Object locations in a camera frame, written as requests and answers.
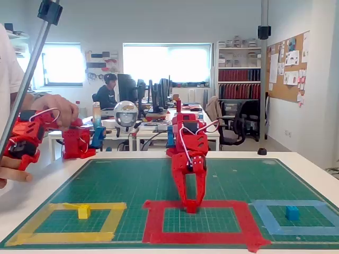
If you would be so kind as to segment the operator left hand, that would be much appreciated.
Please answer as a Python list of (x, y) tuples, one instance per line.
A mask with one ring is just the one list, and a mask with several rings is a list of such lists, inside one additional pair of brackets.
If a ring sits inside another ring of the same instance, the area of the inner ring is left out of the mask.
[(57, 119), (57, 125), (62, 131), (67, 131), (71, 123), (78, 118), (78, 107), (60, 95), (46, 94), (36, 99), (31, 105), (31, 109), (37, 111), (50, 108), (56, 108), (52, 111), (52, 114)]

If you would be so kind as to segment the operator right hand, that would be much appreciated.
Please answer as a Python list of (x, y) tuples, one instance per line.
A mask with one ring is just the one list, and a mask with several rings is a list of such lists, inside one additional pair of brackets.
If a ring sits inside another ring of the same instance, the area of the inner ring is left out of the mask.
[(32, 180), (32, 175), (30, 173), (19, 170), (20, 164), (21, 164), (21, 160), (18, 160), (18, 159), (13, 159), (13, 158), (6, 157), (6, 156), (3, 156), (1, 158), (0, 189), (3, 189), (7, 185), (8, 180), (24, 182), (24, 183), (30, 182)]

